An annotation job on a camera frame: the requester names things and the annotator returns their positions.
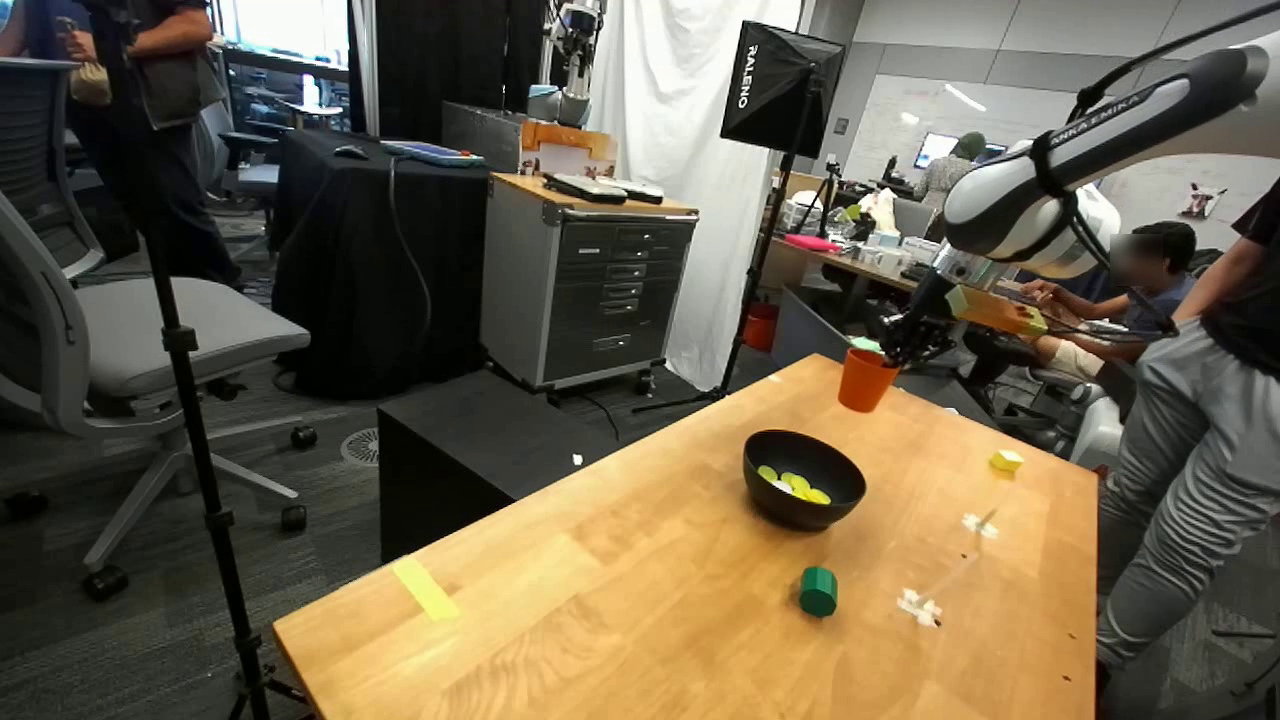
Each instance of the green block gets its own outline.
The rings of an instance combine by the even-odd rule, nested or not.
[[[827,567],[804,567],[798,571],[798,609],[804,614],[831,614],[834,611],[834,599],[839,595],[839,582]]]

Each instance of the black table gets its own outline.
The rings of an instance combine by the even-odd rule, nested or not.
[[[478,369],[484,165],[421,165],[369,137],[281,145],[273,306],[311,333],[301,392],[388,396]]]
[[[396,558],[599,457],[608,433],[491,373],[428,382],[376,412],[381,538]]]

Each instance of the gray cabinet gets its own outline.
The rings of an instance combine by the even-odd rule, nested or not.
[[[530,389],[649,373],[691,228],[691,209],[583,205],[537,174],[495,174],[478,306],[487,357]]]

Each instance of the black bowl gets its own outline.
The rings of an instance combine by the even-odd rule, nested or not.
[[[773,471],[804,475],[812,488],[827,490],[831,505],[812,505],[812,500],[798,500],[798,496],[777,488],[773,478],[759,475],[764,463]],[[798,434],[798,433],[746,434],[745,478],[746,478],[753,508],[759,516],[788,523],[788,529],[804,529],[804,530],[821,530],[821,529],[834,523],[867,490],[862,471],[844,451],[834,451],[823,441]]]

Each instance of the gray pants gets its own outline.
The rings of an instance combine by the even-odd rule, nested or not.
[[[1138,358],[1121,463],[1101,496],[1096,657],[1123,662],[1175,621],[1241,543],[1280,516],[1280,378],[1202,326]]]

